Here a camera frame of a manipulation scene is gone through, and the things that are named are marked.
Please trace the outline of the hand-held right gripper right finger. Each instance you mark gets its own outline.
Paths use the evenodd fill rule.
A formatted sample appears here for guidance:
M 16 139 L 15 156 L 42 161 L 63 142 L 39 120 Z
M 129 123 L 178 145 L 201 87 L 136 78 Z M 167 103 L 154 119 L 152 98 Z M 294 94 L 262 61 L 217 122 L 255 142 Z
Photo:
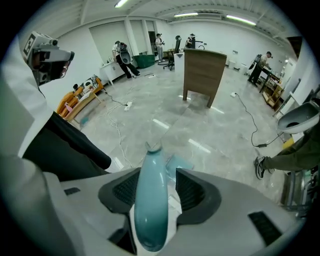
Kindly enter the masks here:
M 278 256 L 303 226 L 243 183 L 179 168 L 182 213 L 162 256 Z

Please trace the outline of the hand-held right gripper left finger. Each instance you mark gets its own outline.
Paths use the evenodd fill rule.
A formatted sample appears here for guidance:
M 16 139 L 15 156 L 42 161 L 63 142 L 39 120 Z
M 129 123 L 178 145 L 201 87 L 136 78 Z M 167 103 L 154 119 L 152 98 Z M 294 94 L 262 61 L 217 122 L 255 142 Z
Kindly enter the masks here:
M 135 256 L 130 210 L 139 168 L 59 181 L 44 172 L 48 193 L 67 234 L 84 256 Z

